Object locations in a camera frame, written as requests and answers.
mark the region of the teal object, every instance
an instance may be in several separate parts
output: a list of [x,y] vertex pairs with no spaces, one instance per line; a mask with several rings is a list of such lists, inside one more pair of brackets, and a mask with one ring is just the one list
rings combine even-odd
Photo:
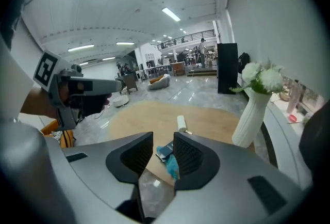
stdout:
[[[157,152],[163,148],[162,146],[157,147]],[[176,159],[173,154],[164,162],[166,165],[167,172],[177,180],[179,178],[179,165],[176,162]]]

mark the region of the flower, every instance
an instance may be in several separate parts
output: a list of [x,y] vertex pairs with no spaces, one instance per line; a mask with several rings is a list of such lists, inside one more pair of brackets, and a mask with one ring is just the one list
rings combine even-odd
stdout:
[[283,90],[284,82],[278,70],[268,69],[262,71],[260,80],[267,92],[279,92]]
[[242,78],[248,84],[251,83],[252,80],[256,79],[257,74],[259,73],[261,68],[261,64],[257,62],[248,63],[242,71]]

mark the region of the red object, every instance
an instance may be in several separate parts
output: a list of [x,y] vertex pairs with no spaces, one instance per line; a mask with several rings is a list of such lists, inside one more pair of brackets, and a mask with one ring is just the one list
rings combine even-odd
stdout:
[[292,121],[292,122],[296,122],[297,121],[297,118],[293,114],[290,114],[289,115],[289,120]]

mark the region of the white sleeve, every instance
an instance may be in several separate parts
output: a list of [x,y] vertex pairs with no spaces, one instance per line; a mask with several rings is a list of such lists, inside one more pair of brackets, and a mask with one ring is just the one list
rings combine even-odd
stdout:
[[0,35],[0,119],[18,117],[33,84]]

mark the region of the gray bean bag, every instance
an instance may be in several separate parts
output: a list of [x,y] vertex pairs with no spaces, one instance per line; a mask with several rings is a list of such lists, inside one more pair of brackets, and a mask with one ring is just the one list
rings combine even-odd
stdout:
[[170,78],[171,76],[169,74],[164,74],[164,77],[161,80],[156,81],[153,84],[149,84],[148,90],[157,90],[169,86]]

